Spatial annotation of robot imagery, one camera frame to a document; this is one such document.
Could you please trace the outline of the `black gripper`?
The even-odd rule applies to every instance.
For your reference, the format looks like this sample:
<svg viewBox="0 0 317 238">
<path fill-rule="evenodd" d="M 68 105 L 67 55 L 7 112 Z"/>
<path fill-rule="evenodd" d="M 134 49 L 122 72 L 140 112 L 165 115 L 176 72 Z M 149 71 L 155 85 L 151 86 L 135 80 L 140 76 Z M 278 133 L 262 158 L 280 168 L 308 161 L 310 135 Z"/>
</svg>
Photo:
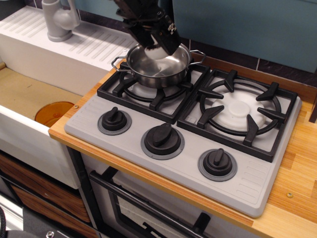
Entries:
<svg viewBox="0 0 317 238">
<path fill-rule="evenodd" d="M 116 0 L 117 15 L 130 35 L 145 49 L 161 48 L 172 55 L 181 44 L 175 23 L 157 0 Z"/>
</svg>

